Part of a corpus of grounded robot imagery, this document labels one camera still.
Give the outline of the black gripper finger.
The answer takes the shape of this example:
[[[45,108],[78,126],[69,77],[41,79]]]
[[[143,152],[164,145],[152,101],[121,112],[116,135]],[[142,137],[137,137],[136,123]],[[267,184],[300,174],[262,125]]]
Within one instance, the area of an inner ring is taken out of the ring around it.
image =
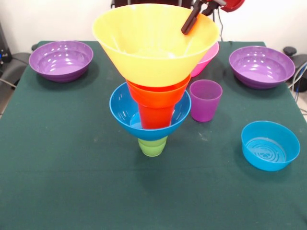
[[[207,5],[207,8],[201,12],[205,16],[211,15],[214,12],[214,10],[226,5],[226,1],[202,1],[202,2]]]
[[[201,0],[195,1],[192,12],[190,13],[189,17],[187,18],[187,20],[185,21],[184,25],[181,28],[181,32],[184,35],[188,35],[191,29],[193,28],[195,22],[197,21],[197,16],[201,11],[203,3],[204,2]]]

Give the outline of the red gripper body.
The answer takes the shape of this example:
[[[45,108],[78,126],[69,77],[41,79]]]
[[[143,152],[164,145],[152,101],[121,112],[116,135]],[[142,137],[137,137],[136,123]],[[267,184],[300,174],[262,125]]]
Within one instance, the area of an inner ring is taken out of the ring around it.
[[[225,1],[226,1],[226,5],[223,7],[219,7],[225,12],[235,11],[238,8],[240,8],[245,2],[245,0],[225,0]]]

